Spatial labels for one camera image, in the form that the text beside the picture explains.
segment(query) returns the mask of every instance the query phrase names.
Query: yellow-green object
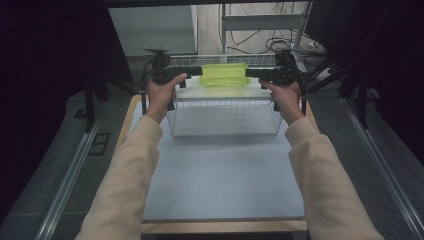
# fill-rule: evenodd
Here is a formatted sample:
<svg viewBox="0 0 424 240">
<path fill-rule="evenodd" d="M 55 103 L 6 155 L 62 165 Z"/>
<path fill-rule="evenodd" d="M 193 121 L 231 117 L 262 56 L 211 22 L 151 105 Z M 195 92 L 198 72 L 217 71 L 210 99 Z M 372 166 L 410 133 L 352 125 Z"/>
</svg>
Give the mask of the yellow-green object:
<svg viewBox="0 0 424 240">
<path fill-rule="evenodd" d="M 204 87 L 246 86 L 250 82 L 245 76 L 246 68 L 244 63 L 205 64 L 202 66 L 200 84 Z"/>
</svg>

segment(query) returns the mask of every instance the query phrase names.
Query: white wall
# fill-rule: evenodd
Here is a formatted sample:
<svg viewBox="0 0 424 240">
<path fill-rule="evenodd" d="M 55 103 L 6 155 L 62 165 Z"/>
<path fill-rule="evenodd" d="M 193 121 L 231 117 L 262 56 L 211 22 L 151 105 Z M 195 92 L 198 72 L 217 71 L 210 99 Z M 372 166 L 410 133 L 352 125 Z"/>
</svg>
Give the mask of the white wall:
<svg viewBox="0 0 424 240">
<path fill-rule="evenodd" d="M 151 55 L 144 46 L 168 48 L 171 54 L 197 52 L 194 6 L 111 8 L 109 13 L 127 57 Z"/>
</svg>

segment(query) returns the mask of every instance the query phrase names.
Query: person's left hand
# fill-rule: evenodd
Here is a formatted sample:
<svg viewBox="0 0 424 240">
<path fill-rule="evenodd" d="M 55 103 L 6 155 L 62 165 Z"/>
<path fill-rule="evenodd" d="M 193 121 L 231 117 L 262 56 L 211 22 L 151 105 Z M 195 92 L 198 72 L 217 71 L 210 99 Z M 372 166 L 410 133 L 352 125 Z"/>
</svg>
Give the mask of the person's left hand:
<svg viewBox="0 0 424 240">
<path fill-rule="evenodd" d="M 187 78 L 187 74 L 183 73 L 176 76 L 172 81 L 165 85 L 159 85 L 150 81 L 147 85 L 147 94 L 149 95 L 149 108 L 145 115 L 151 117 L 159 124 L 168 112 L 168 103 L 175 99 L 175 86 L 183 82 Z"/>
</svg>

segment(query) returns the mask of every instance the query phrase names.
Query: wire basket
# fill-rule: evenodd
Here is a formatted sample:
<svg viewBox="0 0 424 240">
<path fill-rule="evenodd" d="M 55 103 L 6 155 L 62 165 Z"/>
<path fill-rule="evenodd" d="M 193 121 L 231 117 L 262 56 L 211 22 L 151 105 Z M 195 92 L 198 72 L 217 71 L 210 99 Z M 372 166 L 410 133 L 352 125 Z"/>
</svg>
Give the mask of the wire basket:
<svg viewBox="0 0 424 240">
<path fill-rule="evenodd" d="M 171 58 L 171 66 L 201 66 L 223 62 L 246 63 L 249 67 L 275 67 L 274 55 L 176 56 Z M 199 92 L 206 90 L 201 86 L 190 84 L 192 82 L 187 81 L 187 89 L 196 92 L 191 95 L 193 97 L 186 95 L 185 89 L 177 89 L 177 96 L 183 96 L 183 98 L 177 98 L 174 101 L 175 110 L 168 112 L 169 125 L 175 137 L 276 135 L 278 133 L 282 118 L 279 112 L 273 111 L 274 103 L 271 101 L 269 93 L 260 89 L 258 83 L 249 86 L 244 93 L 240 93 L 243 95 L 241 97 L 238 94 L 235 96 L 235 91 L 229 95 L 222 95 L 228 89 L 219 91 L 216 88 L 212 91 L 220 92 L 218 95 L 202 94 Z"/>
</svg>

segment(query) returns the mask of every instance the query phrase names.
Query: aluminum rail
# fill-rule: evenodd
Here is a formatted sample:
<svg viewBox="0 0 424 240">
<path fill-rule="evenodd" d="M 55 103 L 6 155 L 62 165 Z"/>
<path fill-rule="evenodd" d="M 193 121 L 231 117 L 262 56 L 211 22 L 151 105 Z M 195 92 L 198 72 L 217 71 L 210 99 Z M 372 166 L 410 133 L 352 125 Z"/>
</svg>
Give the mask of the aluminum rail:
<svg viewBox="0 0 424 240">
<path fill-rule="evenodd" d="M 75 156 L 72 159 L 65 177 L 62 180 L 59 190 L 57 191 L 56 196 L 54 197 L 43 220 L 43 223 L 38 230 L 38 233 L 35 237 L 36 240 L 49 240 L 52 238 L 59 219 L 62 216 L 63 210 L 65 209 L 66 203 L 68 202 L 72 189 L 75 185 L 81 167 L 85 162 L 85 157 L 87 156 L 94 136 L 96 135 L 100 122 L 102 121 L 105 104 L 106 103 L 100 103 L 99 110 L 97 111 L 98 117 L 94 123 L 93 128 L 88 133 L 84 133 Z"/>
<path fill-rule="evenodd" d="M 352 120 L 355 129 L 357 130 L 360 138 L 364 142 L 369 154 L 371 155 L 371 158 L 378 172 L 380 173 L 381 178 L 386 184 L 387 189 L 389 190 L 393 200 L 404 217 L 406 224 L 409 226 L 415 239 L 423 240 L 424 226 L 419 214 L 417 213 L 417 210 L 414 208 L 411 201 L 409 200 L 409 197 L 405 194 L 399 182 L 396 180 L 396 177 L 384 159 L 383 154 L 378 149 L 369 131 L 362 128 L 361 123 L 359 123 L 358 119 L 356 118 L 355 107 L 346 99 L 342 98 L 341 101 L 345 105 L 346 111 Z"/>
</svg>

